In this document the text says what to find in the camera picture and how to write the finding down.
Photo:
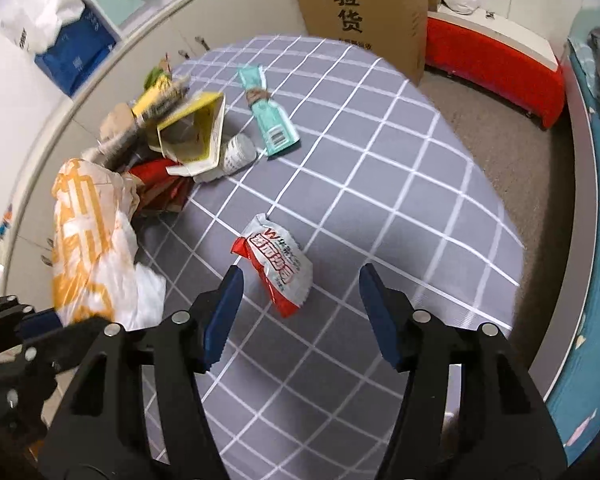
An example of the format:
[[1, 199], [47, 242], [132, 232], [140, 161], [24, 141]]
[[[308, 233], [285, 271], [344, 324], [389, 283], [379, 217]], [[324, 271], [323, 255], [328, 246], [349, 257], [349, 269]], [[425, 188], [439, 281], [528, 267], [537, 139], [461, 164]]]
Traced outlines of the orange white plastic bag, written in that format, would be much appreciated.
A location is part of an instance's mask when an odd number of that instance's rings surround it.
[[133, 179], [73, 158], [59, 169], [52, 195], [52, 299], [62, 325], [93, 316], [126, 330], [158, 325], [166, 279], [136, 261]]

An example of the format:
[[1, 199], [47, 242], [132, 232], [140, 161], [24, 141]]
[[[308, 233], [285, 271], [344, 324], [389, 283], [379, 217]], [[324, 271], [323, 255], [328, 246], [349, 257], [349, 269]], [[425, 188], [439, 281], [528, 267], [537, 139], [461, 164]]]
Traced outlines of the red brown snack bag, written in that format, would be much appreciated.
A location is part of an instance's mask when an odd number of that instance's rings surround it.
[[155, 158], [130, 169], [129, 175], [136, 183], [140, 200], [134, 212], [135, 217], [179, 214], [184, 209], [194, 180], [168, 173], [171, 167], [179, 166], [171, 159]]

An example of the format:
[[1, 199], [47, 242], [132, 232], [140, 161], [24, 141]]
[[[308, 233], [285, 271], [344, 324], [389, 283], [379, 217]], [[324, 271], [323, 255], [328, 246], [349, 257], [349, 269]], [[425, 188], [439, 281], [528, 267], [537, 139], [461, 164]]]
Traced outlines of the red white snack wrapper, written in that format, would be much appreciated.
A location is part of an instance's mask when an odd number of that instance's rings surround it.
[[295, 314], [309, 297], [313, 264], [291, 234], [265, 214], [256, 214], [232, 246], [247, 259], [282, 318]]

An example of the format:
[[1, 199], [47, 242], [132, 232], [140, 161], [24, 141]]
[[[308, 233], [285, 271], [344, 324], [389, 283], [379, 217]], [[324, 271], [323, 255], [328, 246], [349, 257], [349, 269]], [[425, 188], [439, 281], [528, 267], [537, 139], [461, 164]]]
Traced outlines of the grey checkered tablecloth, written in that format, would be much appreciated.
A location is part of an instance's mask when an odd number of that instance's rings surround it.
[[[245, 296], [219, 362], [198, 379], [234, 479], [370, 479], [405, 379], [381, 357], [358, 293], [384, 282], [450, 325], [509, 332], [524, 246], [489, 180], [436, 108], [388, 62], [340, 42], [262, 36], [180, 64], [227, 100], [225, 130], [260, 140], [238, 70], [264, 70], [300, 142], [193, 189], [136, 226], [137, 257], [166, 278], [166, 313], [238, 264]], [[234, 240], [258, 214], [311, 260], [309, 297], [283, 318]]]

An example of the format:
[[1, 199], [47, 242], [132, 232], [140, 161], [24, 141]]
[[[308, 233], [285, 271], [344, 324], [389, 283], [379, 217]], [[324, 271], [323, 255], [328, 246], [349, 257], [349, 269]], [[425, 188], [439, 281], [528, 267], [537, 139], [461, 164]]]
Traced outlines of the crumpled grey brown wrapper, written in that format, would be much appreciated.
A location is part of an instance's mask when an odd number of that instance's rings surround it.
[[138, 117], [131, 107], [119, 103], [102, 122], [110, 135], [100, 140], [94, 148], [88, 148], [80, 159], [114, 170], [120, 166], [126, 154], [133, 151], [148, 131], [155, 128], [162, 118], [178, 105], [188, 91], [188, 78], [172, 78], [172, 86], [160, 93], [160, 96]]

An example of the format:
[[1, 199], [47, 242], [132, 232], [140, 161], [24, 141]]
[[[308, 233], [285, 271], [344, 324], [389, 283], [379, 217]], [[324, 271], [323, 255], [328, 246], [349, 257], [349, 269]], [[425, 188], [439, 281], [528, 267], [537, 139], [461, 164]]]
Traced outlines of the yellow white open carton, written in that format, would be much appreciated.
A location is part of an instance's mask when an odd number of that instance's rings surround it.
[[157, 126], [158, 151], [171, 177], [193, 178], [220, 162], [225, 96], [198, 91]]

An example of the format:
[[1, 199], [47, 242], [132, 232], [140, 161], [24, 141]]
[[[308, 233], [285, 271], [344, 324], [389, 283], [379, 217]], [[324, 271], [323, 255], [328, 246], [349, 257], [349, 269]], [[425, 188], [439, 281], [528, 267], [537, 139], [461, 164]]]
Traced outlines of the yellow green snack packet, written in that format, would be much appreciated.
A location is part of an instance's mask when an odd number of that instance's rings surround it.
[[147, 74], [144, 81], [144, 92], [131, 106], [133, 115], [138, 117], [143, 114], [160, 96], [160, 93], [171, 86], [171, 66], [168, 62], [161, 62]]

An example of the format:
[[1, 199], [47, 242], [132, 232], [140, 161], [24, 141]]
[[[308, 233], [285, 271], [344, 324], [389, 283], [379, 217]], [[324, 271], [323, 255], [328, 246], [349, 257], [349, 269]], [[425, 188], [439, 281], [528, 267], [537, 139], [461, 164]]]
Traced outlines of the teal wrapper packet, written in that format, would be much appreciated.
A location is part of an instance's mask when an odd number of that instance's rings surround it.
[[277, 103], [262, 66], [245, 65], [237, 70], [242, 90], [262, 136], [266, 156], [275, 157], [299, 143], [300, 136], [286, 110]]

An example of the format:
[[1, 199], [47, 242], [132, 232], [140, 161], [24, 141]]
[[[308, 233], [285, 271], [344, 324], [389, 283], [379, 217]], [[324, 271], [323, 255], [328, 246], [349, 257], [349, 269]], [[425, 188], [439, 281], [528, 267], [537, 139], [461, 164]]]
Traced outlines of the blue bag on cabinet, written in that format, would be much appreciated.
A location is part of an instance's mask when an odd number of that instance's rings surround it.
[[55, 44], [34, 57], [34, 64], [66, 96], [72, 98], [116, 45], [97, 14], [88, 6], [65, 25]]

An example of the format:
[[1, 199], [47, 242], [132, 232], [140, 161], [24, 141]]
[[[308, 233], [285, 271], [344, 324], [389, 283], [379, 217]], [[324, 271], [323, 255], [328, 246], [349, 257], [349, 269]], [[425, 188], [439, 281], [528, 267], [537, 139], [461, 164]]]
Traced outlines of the red covered bench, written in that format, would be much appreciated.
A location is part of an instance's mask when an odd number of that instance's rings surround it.
[[523, 108], [543, 129], [555, 125], [565, 106], [559, 67], [553, 70], [500, 40], [441, 18], [428, 20], [426, 64]]

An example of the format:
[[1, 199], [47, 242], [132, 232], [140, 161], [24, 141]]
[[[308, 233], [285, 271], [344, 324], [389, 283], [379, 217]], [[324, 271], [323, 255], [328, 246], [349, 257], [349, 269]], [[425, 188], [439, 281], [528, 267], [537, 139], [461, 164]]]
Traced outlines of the brown cardboard box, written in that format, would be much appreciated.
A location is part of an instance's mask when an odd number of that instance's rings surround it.
[[428, 0], [298, 0], [312, 36], [369, 50], [418, 84], [425, 66]]

